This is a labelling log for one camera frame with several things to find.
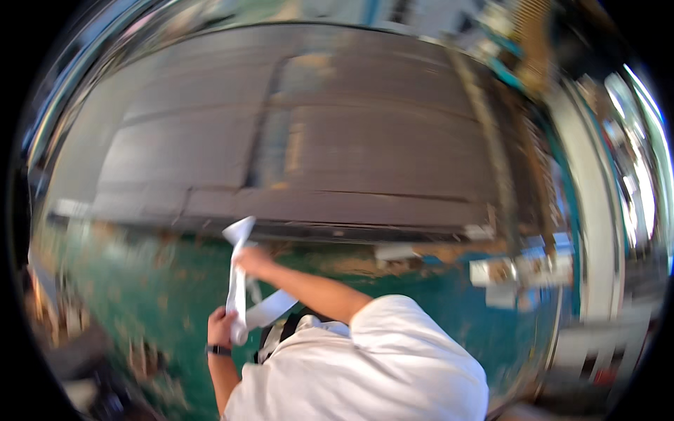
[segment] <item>green floor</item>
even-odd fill
[[[206,319],[227,295],[231,247],[216,239],[179,238],[102,224],[38,227],[34,251],[67,279],[112,336],[111,352],[125,369],[129,338],[141,337],[166,355],[168,376],[140,385],[148,400],[172,420],[215,420],[217,410],[206,359]],[[350,245],[297,246],[278,261],[339,279],[372,296],[405,294],[483,365],[492,402],[530,380],[545,359],[556,292],[543,292],[529,313],[485,306],[485,290],[468,279],[467,259],[442,270],[382,276],[367,254]],[[273,290],[262,285],[265,295]],[[259,330],[233,356],[251,362]]]

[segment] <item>black wristband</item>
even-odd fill
[[[206,344],[205,352],[206,354],[215,354],[219,356],[226,356],[226,357],[232,356],[232,350],[229,348],[225,348],[224,346],[221,345]]]

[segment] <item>white shirt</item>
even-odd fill
[[[413,299],[377,298],[336,330],[298,329],[245,364],[223,419],[484,420],[485,371]]]

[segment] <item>person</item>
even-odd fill
[[[372,299],[283,267],[258,247],[242,249],[235,264],[315,313],[301,317],[264,363],[244,364],[242,378],[231,357],[208,354],[223,420],[485,419],[482,366],[411,298]],[[231,349],[235,316],[213,312],[209,344]]]

